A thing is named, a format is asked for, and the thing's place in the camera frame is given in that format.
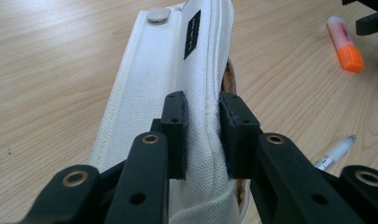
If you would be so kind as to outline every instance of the screw hole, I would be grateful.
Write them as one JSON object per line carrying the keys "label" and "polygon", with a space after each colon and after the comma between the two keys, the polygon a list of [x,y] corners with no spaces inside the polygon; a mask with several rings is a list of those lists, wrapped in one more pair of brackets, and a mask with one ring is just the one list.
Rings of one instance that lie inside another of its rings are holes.
{"label": "screw hole", "polygon": [[155,134],[149,134],[142,138],[142,142],[146,144],[153,144],[159,141],[159,137]]}
{"label": "screw hole", "polygon": [[84,183],[88,177],[89,174],[85,171],[74,171],[63,178],[63,185],[72,188]]}
{"label": "screw hole", "polygon": [[134,205],[139,205],[144,203],[146,200],[146,195],[143,193],[135,193],[130,197],[130,203]]}
{"label": "screw hole", "polygon": [[322,205],[327,205],[327,204],[329,204],[328,199],[326,199],[324,196],[322,196],[322,195],[320,195],[320,194],[314,194],[313,196],[311,196],[311,199],[312,199],[315,203],[319,203],[319,204],[322,204]]}
{"label": "screw hole", "polygon": [[285,140],[277,135],[268,135],[267,140],[273,144],[282,145],[285,143]]}
{"label": "screw hole", "polygon": [[375,175],[367,171],[356,171],[355,176],[361,182],[378,188],[378,175]]}

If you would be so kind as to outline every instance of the white fabric object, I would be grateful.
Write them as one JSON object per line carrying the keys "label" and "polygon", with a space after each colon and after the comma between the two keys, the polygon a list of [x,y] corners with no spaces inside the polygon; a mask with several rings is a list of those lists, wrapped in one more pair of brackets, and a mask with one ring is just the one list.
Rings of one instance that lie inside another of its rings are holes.
{"label": "white fabric object", "polygon": [[[189,104],[186,180],[170,182],[170,223],[238,223],[235,181],[218,138],[218,95],[228,59],[230,0],[189,0],[165,22],[141,11],[125,50],[90,164],[101,172],[125,160],[133,139],[161,117],[164,97],[184,91]],[[189,21],[201,11],[197,46],[186,57]]]}

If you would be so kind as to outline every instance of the pen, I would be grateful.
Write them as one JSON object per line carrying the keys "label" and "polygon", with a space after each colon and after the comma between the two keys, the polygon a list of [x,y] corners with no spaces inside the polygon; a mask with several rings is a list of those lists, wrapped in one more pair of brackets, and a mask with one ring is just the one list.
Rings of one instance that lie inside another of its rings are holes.
{"label": "pen", "polygon": [[350,135],[343,138],[328,153],[326,153],[325,157],[317,161],[314,164],[314,167],[319,170],[326,171],[328,168],[330,168],[330,166],[339,161],[343,157],[343,155],[345,155],[345,153],[347,153],[352,148],[356,139],[356,135]]}

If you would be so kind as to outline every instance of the black plastic bracket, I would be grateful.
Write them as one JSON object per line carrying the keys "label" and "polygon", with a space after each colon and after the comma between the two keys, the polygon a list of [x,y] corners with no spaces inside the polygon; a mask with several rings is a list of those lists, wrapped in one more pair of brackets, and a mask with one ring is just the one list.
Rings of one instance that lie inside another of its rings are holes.
{"label": "black plastic bracket", "polygon": [[[378,32],[378,0],[357,0],[361,4],[377,11],[370,16],[357,20],[357,35],[372,35]],[[343,5],[356,2],[356,0],[343,0]]]}

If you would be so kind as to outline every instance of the highlighter cap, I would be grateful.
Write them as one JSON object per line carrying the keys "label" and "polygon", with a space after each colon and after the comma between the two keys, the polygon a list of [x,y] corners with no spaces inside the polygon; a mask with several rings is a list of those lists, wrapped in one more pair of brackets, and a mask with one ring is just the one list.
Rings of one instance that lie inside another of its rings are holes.
{"label": "highlighter cap", "polygon": [[328,28],[343,69],[355,73],[363,70],[362,56],[348,33],[345,21],[332,16],[328,20]]}

